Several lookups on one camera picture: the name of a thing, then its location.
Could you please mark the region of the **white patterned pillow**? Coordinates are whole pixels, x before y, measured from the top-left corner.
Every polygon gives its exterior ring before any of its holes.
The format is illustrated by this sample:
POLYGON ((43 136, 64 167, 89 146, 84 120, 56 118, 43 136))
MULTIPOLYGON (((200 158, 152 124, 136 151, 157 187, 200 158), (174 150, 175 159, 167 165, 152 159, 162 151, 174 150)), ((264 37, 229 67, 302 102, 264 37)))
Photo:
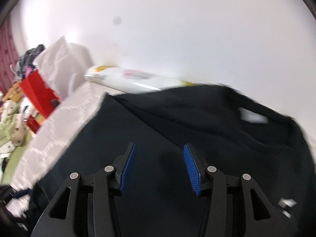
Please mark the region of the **white patterned pillow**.
POLYGON ((195 85, 162 75, 112 66, 92 66, 87 69, 84 77, 87 81, 134 94, 195 85))

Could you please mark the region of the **red striped curtain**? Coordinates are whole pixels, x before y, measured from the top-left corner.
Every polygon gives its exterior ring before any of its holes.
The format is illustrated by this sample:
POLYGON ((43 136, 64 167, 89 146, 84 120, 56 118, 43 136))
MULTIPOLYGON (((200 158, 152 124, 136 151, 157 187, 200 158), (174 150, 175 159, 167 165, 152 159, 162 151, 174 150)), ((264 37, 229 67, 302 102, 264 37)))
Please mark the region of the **red striped curtain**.
POLYGON ((8 17, 3 23, 0 32, 0 86, 3 94, 8 92, 15 78, 10 65, 14 65, 18 58, 13 40, 11 20, 8 17))

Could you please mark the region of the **plaid dark cloth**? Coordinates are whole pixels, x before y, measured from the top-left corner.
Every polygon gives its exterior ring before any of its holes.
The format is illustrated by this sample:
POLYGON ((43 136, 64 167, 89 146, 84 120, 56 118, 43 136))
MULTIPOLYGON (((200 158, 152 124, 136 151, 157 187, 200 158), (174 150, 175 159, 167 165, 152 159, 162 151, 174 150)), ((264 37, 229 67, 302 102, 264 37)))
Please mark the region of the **plaid dark cloth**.
POLYGON ((19 57, 14 69, 14 73, 19 80, 27 78, 35 71, 35 65, 33 64, 33 61, 44 50, 45 46, 43 44, 39 44, 37 47, 27 50, 22 56, 19 57))

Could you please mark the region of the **white spotted cloth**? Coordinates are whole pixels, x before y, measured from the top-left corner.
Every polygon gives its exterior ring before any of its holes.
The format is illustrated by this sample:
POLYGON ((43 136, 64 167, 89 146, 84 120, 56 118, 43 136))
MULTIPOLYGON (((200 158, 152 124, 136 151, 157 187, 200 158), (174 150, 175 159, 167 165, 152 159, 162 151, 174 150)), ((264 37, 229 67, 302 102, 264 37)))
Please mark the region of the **white spotted cloth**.
POLYGON ((32 112, 31 108, 26 97, 21 102, 4 102, 1 108, 1 158, 27 147, 32 135, 25 120, 32 112))

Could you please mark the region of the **wooden chair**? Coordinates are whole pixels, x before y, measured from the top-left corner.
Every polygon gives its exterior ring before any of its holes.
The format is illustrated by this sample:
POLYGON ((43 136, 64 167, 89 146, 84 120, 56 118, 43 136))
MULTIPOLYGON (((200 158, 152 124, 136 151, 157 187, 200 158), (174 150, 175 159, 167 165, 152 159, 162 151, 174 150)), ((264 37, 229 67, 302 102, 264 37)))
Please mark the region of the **wooden chair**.
POLYGON ((19 82, 15 82, 8 92, 2 98, 2 102, 6 102, 7 100, 11 100, 14 102, 19 102, 23 97, 23 93, 20 89, 19 82))

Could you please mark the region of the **striped bed mattress cover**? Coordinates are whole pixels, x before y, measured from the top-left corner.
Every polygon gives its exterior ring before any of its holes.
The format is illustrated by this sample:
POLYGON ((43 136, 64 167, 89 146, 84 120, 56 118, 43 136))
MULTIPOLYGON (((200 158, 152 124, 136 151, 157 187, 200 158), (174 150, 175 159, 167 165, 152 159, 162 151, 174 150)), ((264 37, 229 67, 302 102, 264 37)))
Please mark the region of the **striped bed mattress cover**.
POLYGON ((82 128, 96 116, 105 95, 119 94, 118 90, 84 82, 44 121, 22 155, 11 186, 32 188, 56 164, 82 128))

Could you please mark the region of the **green blanket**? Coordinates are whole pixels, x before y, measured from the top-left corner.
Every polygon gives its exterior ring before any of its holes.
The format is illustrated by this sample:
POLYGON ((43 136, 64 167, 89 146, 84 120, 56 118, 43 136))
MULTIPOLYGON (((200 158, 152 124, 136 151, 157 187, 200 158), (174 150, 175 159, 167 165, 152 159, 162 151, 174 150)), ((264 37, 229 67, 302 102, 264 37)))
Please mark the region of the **green blanket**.
POLYGON ((25 152, 25 150, 28 148, 29 143, 31 142, 32 133, 29 130, 28 127, 26 127, 26 135, 22 146, 16 147, 16 149, 11 153, 11 155, 8 157, 6 167, 4 168, 4 172, 1 176, 1 185, 7 185, 10 184, 14 175, 14 172, 19 164, 19 161, 25 152))

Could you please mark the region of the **white plastic bag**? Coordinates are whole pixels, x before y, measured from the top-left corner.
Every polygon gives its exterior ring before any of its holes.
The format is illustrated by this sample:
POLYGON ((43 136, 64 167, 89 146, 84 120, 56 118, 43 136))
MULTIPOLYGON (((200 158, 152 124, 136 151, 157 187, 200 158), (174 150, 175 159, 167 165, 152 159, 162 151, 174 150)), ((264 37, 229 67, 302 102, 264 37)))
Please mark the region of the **white plastic bag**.
POLYGON ((41 52, 33 64, 46 84, 64 100, 85 82, 84 74, 93 62, 86 47, 69 43, 62 36, 41 52))

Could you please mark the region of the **black sweatshirt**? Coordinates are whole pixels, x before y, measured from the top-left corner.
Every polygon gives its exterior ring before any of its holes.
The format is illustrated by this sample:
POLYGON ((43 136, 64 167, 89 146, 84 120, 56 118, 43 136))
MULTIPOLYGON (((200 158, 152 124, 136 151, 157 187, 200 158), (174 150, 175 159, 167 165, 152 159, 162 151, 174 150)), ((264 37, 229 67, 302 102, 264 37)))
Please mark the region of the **black sweatshirt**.
POLYGON ((294 200, 297 235, 315 236, 314 164, 300 127, 225 86, 105 96, 97 115, 35 184, 30 204, 45 209, 72 172, 98 172, 131 142, 137 154, 130 183, 115 199, 123 236, 198 234, 206 202, 189 181, 187 143, 223 173, 252 176, 274 206, 294 200))

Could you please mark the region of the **red paper gift bag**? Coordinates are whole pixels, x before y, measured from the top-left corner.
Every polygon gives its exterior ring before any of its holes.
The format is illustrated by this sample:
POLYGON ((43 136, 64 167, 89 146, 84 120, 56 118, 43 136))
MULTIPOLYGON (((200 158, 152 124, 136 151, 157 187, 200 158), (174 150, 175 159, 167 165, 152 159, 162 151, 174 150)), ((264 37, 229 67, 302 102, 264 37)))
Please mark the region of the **red paper gift bag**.
POLYGON ((19 82, 19 87, 43 119, 47 119, 60 104, 59 97, 42 79, 38 70, 19 82))

